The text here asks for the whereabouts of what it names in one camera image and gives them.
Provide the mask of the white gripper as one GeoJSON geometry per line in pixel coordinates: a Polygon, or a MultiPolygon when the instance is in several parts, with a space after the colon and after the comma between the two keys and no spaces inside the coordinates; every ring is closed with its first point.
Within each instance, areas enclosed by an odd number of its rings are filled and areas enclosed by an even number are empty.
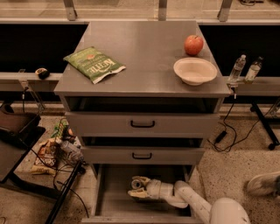
{"type": "Polygon", "coordinates": [[[147,197],[154,200],[159,199],[160,188],[162,184],[160,180],[157,179],[150,180],[149,178],[143,176],[134,176],[132,180],[133,179],[140,179],[141,182],[143,183],[143,186],[146,186],[146,191],[144,188],[129,190],[128,191],[129,196],[139,198],[139,199],[145,199],[147,197]]]}

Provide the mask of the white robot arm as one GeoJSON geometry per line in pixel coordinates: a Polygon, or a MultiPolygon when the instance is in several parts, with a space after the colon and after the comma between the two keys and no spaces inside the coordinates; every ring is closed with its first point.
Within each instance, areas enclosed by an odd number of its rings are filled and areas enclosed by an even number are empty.
{"type": "Polygon", "coordinates": [[[204,224],[251,224],[243,206],[230,198],[217,199],[212,205],[182,180],[174,184],[134,176],[128,195],[139,199],[164,200],[178,208],[190,206],[204,224]]]}

